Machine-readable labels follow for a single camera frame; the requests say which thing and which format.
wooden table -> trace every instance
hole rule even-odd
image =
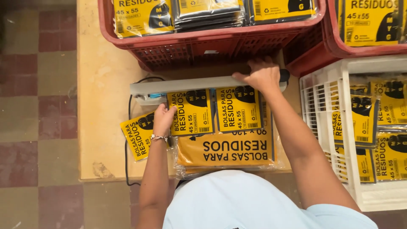
[[[82,181],[114,181],[125,179],[125,138],[119,124],[128,120],[129,84],[140,80],[147,72],[140,69],[136,59],[104,39],[99,30],[97,1],[78,0],[78,138],[80,179]],[[283,64],[281,55],[278,58]],[[245,64],[195,68],[154,73],[165,79],[215,77],[235,71],[249,73]],[[292,77],[285,97],[301,114],[298,79]],[[132,104],[132,117],[155,106]],[[134,162],[128,152],[129,177],[140,180],[146,160]],[[280,159],[285,167],[277,172],[291,172],[284,153]],[[173,157],[168,157],[168,173],[175,175]]]

hand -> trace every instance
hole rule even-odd
[[[262,94],[269,91],[280,92],[280,67],[273,63],[271,57],[266,56],[265,61],[260,58],[249,60],[247,64],[252,69],[250,76],[233,73],[232,77],[249,84]]]
[[[170,110],[166,107],[165,103],[158,106],[154,112],[154,126],[153,134],[156,136],[168,136],[171,124],[174,120],[174,114],[177,111],[177,107],[173,106]]]

tiled floor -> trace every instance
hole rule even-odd
[[[10,11],[4,20],[0,228],[134,228],[138,186],[78,181],[76,13],[53,9]],[[262,176],[301,206],[292,174]],[[380,228],[407,228],[407,211],[368,215]]]

power cord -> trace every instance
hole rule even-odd
[[[163,78],[158,77],[158,76],[149,76],[146,78],[143,78],[139,81],[136,82],[136,84],[143,82],[144,80],[148,80],[148,79],[160,79],[162,81],[165,81]],[[129,99],[129,120],[131,120],[131,113],[130,113],[130,107],[131,107],[131,98],[133,97],[133,95],[130,95],[130,99]],[[132,186],[132,185],[141,185],[140,183],[134,182],[134,183],[129,183],[129,173],[127,170],[127,139],[125,141],[125,173],[126,173],[126,184],[128,186]]]

bracelet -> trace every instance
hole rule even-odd
[[[151,139],[153,139],[153,138],[155,138],[154,141],[156,141],[156,140],[158,140],[158,139],[164,139],[165,142],[168,141],[168,137],[167,137],[167,136],[162,137],[162,136],[157,136],[157,135],[152,134],[152,135],[151,135]]]

